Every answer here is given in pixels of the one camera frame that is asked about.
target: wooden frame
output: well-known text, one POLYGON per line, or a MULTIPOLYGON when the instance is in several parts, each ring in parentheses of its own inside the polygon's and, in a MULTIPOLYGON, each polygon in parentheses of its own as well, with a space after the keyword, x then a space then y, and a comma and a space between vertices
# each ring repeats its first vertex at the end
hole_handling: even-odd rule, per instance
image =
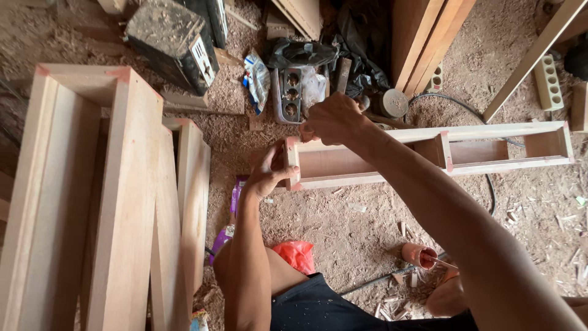
POLYGON ((204 142, 202 131, 192 120, 164 118, 163 124, 171 131, 179 132, 176 168, 182 225, 181 247, 186 292, 192 303, 194 293, 202 285, 211 148, 204 142))
POLYGON ((130 67, 37 66, 0 262, 3 330, 73 325, 101 107, 112 121, 88 329, 145 328, 162 105, 130 67))
POLYGON ((482 114, 486 122, 489 122, 496 115, 506 100, 508 100, 535 65, 537 65, 543 54, 555 43, 587 2, 588 0, 567 0, 563 3, 545 30, 543 30, 543 33, 541 33, 529 52, 524 56, 519 66, 513 71, 512 75, 510 75, 504 86, 502 86, 482 114))
POLYGON ((161 126, 159 167, 151 249, 151 319, 153 331, 188 330, 192 302, 180 252, 180 212, 172 132, 161 126))
MULTIPOLYGON (((567 122, 563 121, 419 128, 386 133, 450 176, 574 162, 567 122), (461 142, 517 136, 524 136, 526 158, 508 159, 508 146, 502 140, 461 142)), ((285 141, 285 165, 300 167, 296 177, 286 180, 289 191, 385 181, 371 165, 343 145, 325 146, 320 140, 301 143, 298 137, 287 137, 285 141)))

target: plywood panel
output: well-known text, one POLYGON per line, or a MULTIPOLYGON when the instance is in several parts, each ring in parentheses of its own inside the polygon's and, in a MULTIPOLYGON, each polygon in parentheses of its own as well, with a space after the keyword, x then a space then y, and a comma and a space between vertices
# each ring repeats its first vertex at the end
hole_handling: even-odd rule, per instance
POLYGON ((192 302, 189 305, 186 302, 180 232, 172 133, 162 126, 151 250, 151 314, 154 331, 189 329, 188 310, 192 309, 192 302))
POLYGON ((392 83, 404 91, 443 0, 395 1, 392 9, 392 83))

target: white label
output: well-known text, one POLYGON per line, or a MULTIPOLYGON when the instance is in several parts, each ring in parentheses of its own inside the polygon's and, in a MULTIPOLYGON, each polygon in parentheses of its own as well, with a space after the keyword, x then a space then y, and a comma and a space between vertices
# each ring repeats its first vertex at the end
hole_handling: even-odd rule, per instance
POLYGON ((196 65, 198 66, 198 69, 200 69, 200 74, 204 77, 206 85, 210 87, 212 81, 215 80, 215 72, 212 69, 211 62, 208 60, 208 54, 204 49, 204 43, 202 42, 202 37, 200 35, 198 35, 198 39, 196 39, 196 42, 190 51, 192 51, 192 56, 194 57, 194 60, 196 60, 196 65))

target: white plastic bag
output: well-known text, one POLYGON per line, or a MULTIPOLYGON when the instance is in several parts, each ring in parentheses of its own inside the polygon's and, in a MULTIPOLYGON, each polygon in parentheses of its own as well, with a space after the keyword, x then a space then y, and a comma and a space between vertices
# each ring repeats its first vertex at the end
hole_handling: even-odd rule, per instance
POLYGON ((302 112, 308 117, 308 108, 325 100, 327 79, 318 75, 314 67, 302 67, 302 112))

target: stick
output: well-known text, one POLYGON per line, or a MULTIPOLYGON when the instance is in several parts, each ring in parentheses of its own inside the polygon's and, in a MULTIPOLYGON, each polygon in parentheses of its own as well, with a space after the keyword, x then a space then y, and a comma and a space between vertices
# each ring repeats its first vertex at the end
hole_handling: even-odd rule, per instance
POLYGON ((428 255, 428 254, 425 254, 425 260, 435 261, 435 262, 437 262, 437 263, 439 263, 439 264, 441 264, 443 266, 446 266, 448 268, 454 268, 455 270, 459 270, 459 268, 457 268, 456 266, 451 265, 451 264, 449 264, 447 262, 443 262, 443 261, 441 261, 439 259, 436 259, 436 258, 434 258, 434 257, 432 257, 431 255, 428 255))
POLYGON ((248 27, 254 29, 255 31, 258 30, 258 28, 255 25, 249 23, 248 20, 246 20, 245 18, 242 18, 241 16, 239 16, 235 12, 233 12, 233 10, 229 6, 225 6, 225 11, 227 12, 227 14, 233 16, 237 21, 247 25, 248 27))

